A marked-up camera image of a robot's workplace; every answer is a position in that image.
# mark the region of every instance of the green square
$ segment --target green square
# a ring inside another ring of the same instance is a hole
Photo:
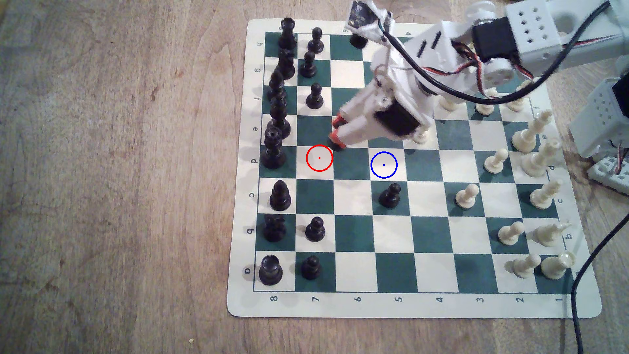
[[[362,61],[362,49],[354,48],[348,35],[330,35],[330,59]]]
[[[376,253],[378,292],[417,292],[413,253]]]
[[[374,222],[366,215],[335,215],[337,252],[375,252]]]
[[[557,257],[557,255],[540,254],[542,261],[546,257]],[[542,274],[541,267],[536,267],[533,271],[533,275],[535,276],[538,294],[569,294],[572,290],[572,283],[574,282],[574,279],[572,278],[572,272],[570,269],[566,269],[564,276],[558,280],[551,280],[545,277],[544,274]]]
[[[286,114],[297,114],[297,86],[284,86],[286,89]],[[267,92],[270,88],[264,85],[264,95],[262,97],[262,114],[271,112],[271,102],[267,99]]]
[[[494,156],[495,152],[491,151],[474,151],[476,155],[476,169],[478,170],[478,178],[481,183],[515,183],[513,180],[513,168],[511,167],[511,159],[503,161],[503,170],[500,173],[489,173],[484,167],[485,159]]]
[[[298,214],[334,214],[334,181],[297,180]]]
[[[332,115],[337,115],[338,109],[349,102],[360,89],[332,88]]]
[[[260,155],[262,155],[266,149],[266,146],[260,145]],[[268,169],[258,160],[260,164],[260,177],[297,178],[297,147],[282,146],[282,151],[286,155],[286,162],[280,168]]]
[[[369,180],[369,150],[348,147],[334,153],[335,180]]]
[[[489,231],[489,244],[493,254],[528,254],[528,244],[526,243],[526,235],[524,232],[518,238],[518,242],[514,245],[507,246],[500,242],[498,231],[502,226],[511,226],[516,221],[522,222],[522,219],[509,217],[487,217],[487,231]]]
[[[308,280],[301,275],[301,263],[310,256],[317,256],[321,266],[319,276]],[[337,266],[334,253],[297,252],[295,255],[295,291],[296,292],[336,292]]]
[[[455,254],[459,293],[497,294],[496,271],[491,254]]]
[[[469,209],[459,207],[455,201],[457,192],[464,190],[468,184],[469,183],[443,183],[445,189],[445,204],[448,208],[449,216],[485,216],[485,209],[482,207],[482,195],[480,193],[476,195],[476,202],[474,202],[474,205]]]
[[[286,226],[286,236],[277,242],[268,242],[264,238],[264,216],[258,214],[255,226],[256,251],[294,251],[295,250],[295,214],[282,214]]]
[[[531,192],[541,188],[542,185],[515,185],[518,191],[518,199],[520,199],[520,210],[522,210],[522,217],[546,217],[549,219],[559,219],[557,216],[557,208],[555,207],[556,200],[552,201],[552,204],[548,209],[537,209],[531,204]]]
[[[330,61],[329,60],[315,60],[314,66],[316,66],[316,74],[313,77],[303,77],[299,73],[301,64],[304,63],[304,59],[297,60],[297,66],[295,67],[295,75],[297,75],[297,86],[311,86],[314,83],[318,83],[322,88],[329,88],[330,83]]]
[[[383,207],[378,198],[392,183],[400,186],[399,203],[397,207],[389,209]],[[405,181],[371,181],[371,202],[374,215],[411,215],[408,207],[408,186]]]
[[[298,115],[297,116],[297,145],[315,146],[325,141],[332,132],[330,117]]]
[[[443,181],[441,159],[437,150],[404,150],[408,181]]]
[[[413,216],[411,225],[415,253],[452,253],[447,217]]]

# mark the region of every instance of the white chess piece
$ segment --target white chess piece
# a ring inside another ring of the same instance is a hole
[[[513,134],[511,138],[513,146],[524,154],[533,151],[536,143],[535,136],[541,133],[544,127],[550,123],[551,117],[552,112],[550,110],[541,112],[538,117],[528,122],[528,129],[520,130]]]
[[[478,195],[479,189],[475,184],[467,185],[464,190],[460,190],[457,192],[455,197],[455,201],[459,205],[459,207],[469,209],[474,206],[476,202],[476,195]]]
[[[530,196],[531,204],[537,209],[548,209],[552,204],[552,197],[559,193],[561,184],[561,181],[550,181],[541,188],[532,191]]]
[[[570,223],[562,224],[560,222],[542,225],[535,229],[535,237],[542,245],[546,247],[553,247],[557,244],[557,241],[561,239],[562,232],[570,226]]]
[[[524,232],[522,221],[516,221],[511,226],[502,226],[498,230],[498,239],[507,246],[512,246],[518,242],[520,234]]]
[[[506,149],[498,149],[494,156],[489,156],[485,159],[483,166],[489,173],[500,173],[503,170],[503,161],[509,158],[509,152]]]
[[[559,139],[549,139],[540,146],[539,152],[525,155],[522,158],[522,170],[531,177],[542,177],[546,174],[548,162],[555,157],[559,149],[561,149]]]
[[[574,253],[570,251],[563,251],[557,257],[545,258],[540,266],[542,274],[548,279],[561,279],[565,270],[574,266],[575,258]]]
[[[540,265],[542,258],[537,254],[529,254],[523,260],[513,261],[513,273],[520,278],[530,278],[533,275],[535,267]]]

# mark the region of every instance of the wood grain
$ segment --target wood grain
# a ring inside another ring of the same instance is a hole
[[[397,21],[471,0],[379,1]],[[226,308],[247,21],[348,1],[10,2],[0,28],[0,351],[571,353],[570,321],[240,319]],[[566,126],[607,60],[548,82],[589,244],[629,201]],[[594,263],[586,350],[629,351],[623,230]]]

